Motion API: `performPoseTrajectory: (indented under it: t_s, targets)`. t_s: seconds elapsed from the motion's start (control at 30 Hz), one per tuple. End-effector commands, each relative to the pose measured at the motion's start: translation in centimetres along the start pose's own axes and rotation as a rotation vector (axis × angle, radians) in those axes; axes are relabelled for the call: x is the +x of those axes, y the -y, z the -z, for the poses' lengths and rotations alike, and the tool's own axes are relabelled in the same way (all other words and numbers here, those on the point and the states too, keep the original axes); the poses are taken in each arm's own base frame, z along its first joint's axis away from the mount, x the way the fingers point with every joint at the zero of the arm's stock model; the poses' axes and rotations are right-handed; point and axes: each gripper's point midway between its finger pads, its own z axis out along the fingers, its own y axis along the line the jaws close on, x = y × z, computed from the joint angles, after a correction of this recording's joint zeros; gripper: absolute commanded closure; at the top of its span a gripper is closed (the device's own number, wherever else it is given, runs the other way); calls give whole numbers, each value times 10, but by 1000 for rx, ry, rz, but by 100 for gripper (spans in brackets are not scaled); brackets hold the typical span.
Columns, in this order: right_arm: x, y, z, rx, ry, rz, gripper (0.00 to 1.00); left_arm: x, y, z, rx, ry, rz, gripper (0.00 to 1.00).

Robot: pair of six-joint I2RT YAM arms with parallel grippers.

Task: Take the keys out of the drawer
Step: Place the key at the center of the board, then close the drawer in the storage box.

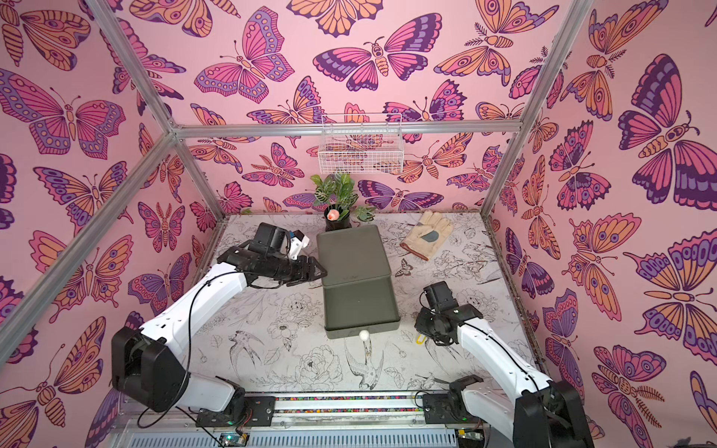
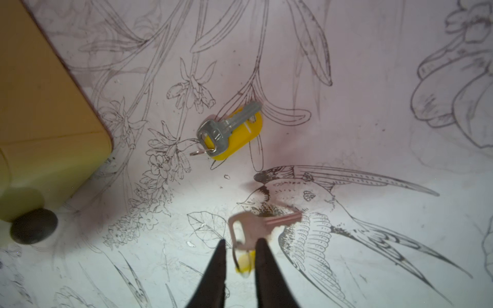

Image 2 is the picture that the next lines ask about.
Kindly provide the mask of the key with yellow tag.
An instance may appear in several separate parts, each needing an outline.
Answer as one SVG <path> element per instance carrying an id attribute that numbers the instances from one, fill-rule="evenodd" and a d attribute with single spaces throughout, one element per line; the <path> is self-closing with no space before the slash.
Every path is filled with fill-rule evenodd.
<path id="1" fill-rule="evenodd" d="M 301 213 L 260 217 L 251 212 L 242 212 L 231 216 L 228 226 L 236 272 L 248 277 L 255 269 L 255 246 L 259 239 L 268 239 L 275 228 L 290 226 L 301 220 Z"/>
<path id="2" fill-rule="evenodd" d="M 259 136 L 263 128 L 262 107 L 261 103 L 251 101 L 221 121 L 204 121 L 196 132 L 202 148 L 190 155 L 206 154 L 216 161 L 229 158 Z"/>

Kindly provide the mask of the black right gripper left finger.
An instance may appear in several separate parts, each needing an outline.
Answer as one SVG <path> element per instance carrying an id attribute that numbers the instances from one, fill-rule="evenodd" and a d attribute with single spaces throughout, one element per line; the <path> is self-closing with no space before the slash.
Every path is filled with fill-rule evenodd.
<path id="1" fill-rule="evenodd" d="M 226 270 L 226 241 L 221 239 L 186 307 L 223 308 L 225 306 Z"/>

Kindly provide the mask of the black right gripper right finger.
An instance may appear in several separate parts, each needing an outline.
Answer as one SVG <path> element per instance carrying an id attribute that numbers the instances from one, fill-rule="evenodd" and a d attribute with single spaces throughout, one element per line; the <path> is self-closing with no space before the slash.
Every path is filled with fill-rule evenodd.
<path id="1" fill-rule="evenodd" d="M 263 238 L 255 246 L 255 286 L 258 307 L 299 307 Z"/>

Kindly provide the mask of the grey three-drawer storage box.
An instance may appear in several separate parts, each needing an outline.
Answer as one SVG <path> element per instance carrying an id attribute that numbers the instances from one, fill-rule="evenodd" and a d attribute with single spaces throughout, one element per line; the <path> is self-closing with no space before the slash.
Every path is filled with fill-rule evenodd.
<path id="1" fill-rule="evenodd" d="M 55 232 L 55 210 L 112 152 L 106 128 L 22 1 L 1 2 L 1 244 Z"/>

